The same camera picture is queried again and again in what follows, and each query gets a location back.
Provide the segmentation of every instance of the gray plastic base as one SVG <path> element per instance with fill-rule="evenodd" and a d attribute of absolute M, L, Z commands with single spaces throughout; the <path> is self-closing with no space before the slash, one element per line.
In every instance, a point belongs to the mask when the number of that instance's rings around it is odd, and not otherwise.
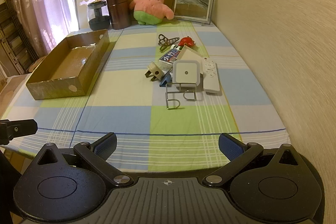
<path fill-rule="evenodd" d="M 257 224 L 237 211 L 219 189 L 196 178 L 140 178 L 112 191 L 107 201 L 73 224 Z M 35 224 L 25 220 L 22 224 Z M 305 220 L 301 224 L 314 224 Z"/>

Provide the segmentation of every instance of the plush toy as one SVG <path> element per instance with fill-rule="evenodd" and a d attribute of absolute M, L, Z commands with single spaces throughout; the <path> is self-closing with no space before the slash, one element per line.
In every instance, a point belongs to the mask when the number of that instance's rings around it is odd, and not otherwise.
<path fill-rule="evenodd" d="M 140 25 L 160 24 L 164 17 L 173 19 L 174 12 L 163 4 L 164 0 L 133 0 L 129 8 L 134 9 L 134 18 Z"/>

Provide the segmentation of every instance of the glass picture frame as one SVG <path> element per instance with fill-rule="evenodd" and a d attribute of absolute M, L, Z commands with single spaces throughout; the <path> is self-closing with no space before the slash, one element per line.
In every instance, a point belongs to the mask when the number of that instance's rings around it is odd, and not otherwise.
<path fill-rule="evenodd" d="M 211 24 L 214 0 L 173 0 L 174 18 Z"/>

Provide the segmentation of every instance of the silver screw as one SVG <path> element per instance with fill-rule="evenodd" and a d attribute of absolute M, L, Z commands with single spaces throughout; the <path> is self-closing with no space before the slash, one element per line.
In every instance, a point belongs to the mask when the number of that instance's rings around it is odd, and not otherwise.
<path fill-rule="evenodd" d="M 220 176 L 217 176 L 217 175 L 211 175 L 211 176 L 207 176 L 205 180 L 209 183 L 214 184 L 214 183 L 221 182 L 222 178 Z"/>
<path fill-rule="evenodd" d="M 131 179 L 129 176 L 118 175 L 118 176 L 115 176 L 113 180 L 118 184 L 123 184 L 123 183 L 129 182 Z"/>

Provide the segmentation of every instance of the blue binder clip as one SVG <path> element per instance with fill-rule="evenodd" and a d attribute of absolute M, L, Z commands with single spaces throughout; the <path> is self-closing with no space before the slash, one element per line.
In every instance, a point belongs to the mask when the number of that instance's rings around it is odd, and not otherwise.
<path fill-rule="evenodd" d="M 160 82 L 160 87 L 165 87 L 166 84 L 171 83 L 171 75 L 169 72 L 167 72 L 163 77 L 162 80 Z"/>

